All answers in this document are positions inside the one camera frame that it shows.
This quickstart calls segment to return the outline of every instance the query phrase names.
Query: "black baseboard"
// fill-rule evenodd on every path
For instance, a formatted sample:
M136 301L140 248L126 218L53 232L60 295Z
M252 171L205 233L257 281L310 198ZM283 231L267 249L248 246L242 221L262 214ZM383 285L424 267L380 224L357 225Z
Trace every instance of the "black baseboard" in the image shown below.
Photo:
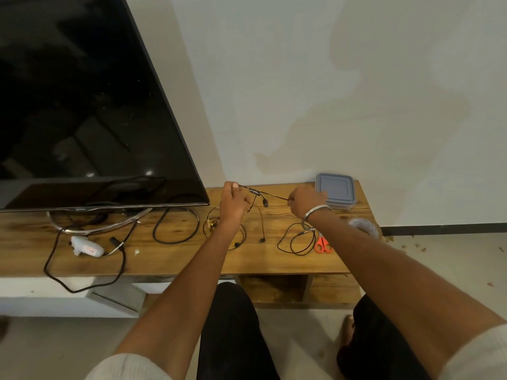
M507 223L497 222L489 224L383 226L381 229L384 236L463 235L473 233L507 232Z

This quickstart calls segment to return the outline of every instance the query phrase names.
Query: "black pants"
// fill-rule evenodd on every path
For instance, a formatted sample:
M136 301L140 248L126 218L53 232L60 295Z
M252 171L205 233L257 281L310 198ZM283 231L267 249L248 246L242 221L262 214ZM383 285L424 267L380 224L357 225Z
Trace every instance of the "black pants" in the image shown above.
M202 329L197 380L237 379L280 377L250 298L239 285L222 283Z
M429 380L400 331L364 296L354 308L355 331L336 361L347 380Z

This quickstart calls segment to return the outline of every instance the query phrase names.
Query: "tiled floor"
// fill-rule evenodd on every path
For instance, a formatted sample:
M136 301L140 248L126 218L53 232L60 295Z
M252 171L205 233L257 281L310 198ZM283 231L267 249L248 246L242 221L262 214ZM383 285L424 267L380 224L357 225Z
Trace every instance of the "tiled floor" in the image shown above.
M504 274L507 234L403 236L395 237L392 245L400 249L404 245L409 256L507 318ZM258 310L257 313L282 379L339 378L335 364L337 338L342 320L350 311ZM0 344L0 378L83 379L113 351L134 322L128 319L13 319L8 335ZM197 352L188 379L195 378L196 359Z

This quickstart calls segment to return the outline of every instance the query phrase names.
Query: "blue container lid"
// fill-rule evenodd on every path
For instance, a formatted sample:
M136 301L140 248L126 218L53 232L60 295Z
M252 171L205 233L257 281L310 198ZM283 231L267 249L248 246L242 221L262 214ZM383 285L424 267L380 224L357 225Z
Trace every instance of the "blue container lid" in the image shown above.
M327 191L327 201L332 203L356 203L354 179L347 175L319 173L315 180L315 190Z

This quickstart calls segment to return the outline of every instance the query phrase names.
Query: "white wall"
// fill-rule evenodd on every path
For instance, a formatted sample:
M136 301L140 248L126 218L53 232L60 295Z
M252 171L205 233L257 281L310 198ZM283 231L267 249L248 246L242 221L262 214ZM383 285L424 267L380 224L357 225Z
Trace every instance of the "white wall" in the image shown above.
M128 2L205 185L346 173L383 226L507 221L507 0Z

